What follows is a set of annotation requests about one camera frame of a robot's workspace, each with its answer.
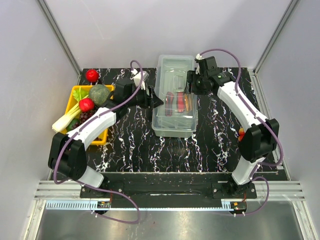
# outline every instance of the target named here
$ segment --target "white wall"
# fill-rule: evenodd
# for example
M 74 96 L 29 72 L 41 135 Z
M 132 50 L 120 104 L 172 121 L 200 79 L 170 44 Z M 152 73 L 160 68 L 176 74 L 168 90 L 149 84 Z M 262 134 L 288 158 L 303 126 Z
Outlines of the white wall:
M 320 233 L 320 1 L 300 1 L 258 73 L 289 172 Z
M 0 239 L 20 238 L 77 76 L 35 0 L 0 2 Z
M 253 68 L 290 0 L 46 0 L 81 68 L 156 67 L 212 48 Z M 235 66 L 215 53 L 220 66 Z

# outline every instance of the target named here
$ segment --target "yellow crate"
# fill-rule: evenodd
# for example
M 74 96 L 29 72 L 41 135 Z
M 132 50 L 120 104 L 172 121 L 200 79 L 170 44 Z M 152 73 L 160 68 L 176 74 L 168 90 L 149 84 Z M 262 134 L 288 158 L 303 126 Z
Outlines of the yellow crate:
M 115 87 L 112 85 L 105 85 L 110 91 L 115 90 Z M 74 107 L 74 105 L 76 105 L 78 102 L 77 100 L 75 100 L 74 96 L 73 96 L 73 92 L 74 90 L 78 90 L 81 87 L 81 89 L 88 91 L 92 88 L 92 85 L 77 85 L 74 86 L 71 90 L 71 94 L 69 97 L 69 101 L 68 101 L 68 105 L 66 106 L 65 109 L 65 113 L 69 112 L 70 109 L 72 109 Z M 66 134 L 67 130 L 64 129 L 61 131 L 61 133 Z M 108 137 L 108 129 L 104 130 L 99 136 L 99 139 L 102 139 L 101 141 L 93 141 L 90 145 L 96 145 L 96 146 L 100 146 L 100 145 L 105 145 L 107 142 L 107 137 Z

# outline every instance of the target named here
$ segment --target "marble tabletop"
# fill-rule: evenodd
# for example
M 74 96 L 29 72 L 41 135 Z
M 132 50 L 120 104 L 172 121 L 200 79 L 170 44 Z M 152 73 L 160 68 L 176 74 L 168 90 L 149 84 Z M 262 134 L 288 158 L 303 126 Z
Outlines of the marble tabletop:
M 83 70 L 80 85 L 89 85 Z M 115 84 L 132 76 L 129 68 L 96 69 L 104 84 Z M 156 68 L 145 68 L 146 81 L 154 86 Z M 236 77 L 237 68 L 224 68 Z M 257 99 L 246 68 L 242 69 L 240 89 L 257 107 Z M 90 146 L 88 165 L 99 172 L 232 172 L 240 158 L 240 124 L 228 106 L 217 97 L 198 96 L 198 125 L 190 138 L 157 137 L 151 127 L 152 113 L 131 107 L 128 114 L 108 129 L 104 146 Z M 265 160 L 274 163 L 270 154 Z M 259 171 L 276 171 L 263 166 Z

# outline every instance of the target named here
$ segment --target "clear plastic bin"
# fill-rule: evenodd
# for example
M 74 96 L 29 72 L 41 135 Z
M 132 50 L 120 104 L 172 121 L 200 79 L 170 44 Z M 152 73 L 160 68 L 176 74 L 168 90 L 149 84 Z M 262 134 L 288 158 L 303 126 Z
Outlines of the clear plastic bin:
M 187 73 L 194 69 L 192 56 L 159 57 L 154 91 L 164 105 L 152 113 L 152 129 L 158 137 L 189 138 L 196 131 L 197 96 L 184 93 Z

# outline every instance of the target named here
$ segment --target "plastic tub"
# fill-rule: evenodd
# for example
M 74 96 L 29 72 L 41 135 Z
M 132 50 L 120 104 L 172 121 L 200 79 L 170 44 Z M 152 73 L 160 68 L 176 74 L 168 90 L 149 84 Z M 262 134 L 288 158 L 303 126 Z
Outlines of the plastic tub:
M 115 87 L 112 85 L 105 85 L 110 91 L 115 90 Z M 90 91 L 90 89 L 92 88 L 92 85 L 77 85 L 74 86 L 71 90 L 71 94 L 69 97 L 69 101 L 68 104 L 66 106 L 65 109 L 65 113 L 69 112 L 70 109 L 73 108 L 74 105 L 77 104 L 77 100 L 75 100 L 74 96 L 73 96 L 73 92 L 74 90 L 77 90 L 81 87 L 81 89 L 85 90 L 85 91 Z M 61 133 L 66 134 L 67 130 L 64 129 L 63 131 L 61 131 Z M 101 141 L 93 141 L 90 145 L 96 145 L 96 146 L 100 146 L 100 145 L 105 145 L 107 142 L 107 137 L 108 137 L 108 129 L 104 130 L 99 136 L 98 138 L 101 139 Z
M 198 101 L 185 94 L 187 73 L 195 69 L 192 56 L 161 55 L 155 80 L 155 94 L 164 105 L 153 110 L 152 129 L 158 137 L 189 138 L 198 124 Z

